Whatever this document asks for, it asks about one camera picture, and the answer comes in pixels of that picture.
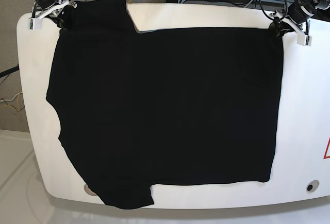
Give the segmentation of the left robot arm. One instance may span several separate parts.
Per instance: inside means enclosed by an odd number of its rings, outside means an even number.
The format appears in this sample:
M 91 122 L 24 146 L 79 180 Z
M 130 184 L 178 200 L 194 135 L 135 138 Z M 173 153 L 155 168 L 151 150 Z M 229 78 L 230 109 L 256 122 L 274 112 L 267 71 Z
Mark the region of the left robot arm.
M 266 14 L 262 2 L 259 3 L 263 14 L 272 21 L 268 32 L 272 37 L 282 37 L 289 32 L 298 35 L 298 43 L 311 44 L 310 18 L 314 15 L 329 20 L 329 0 L 284 0 L 284 9 Z

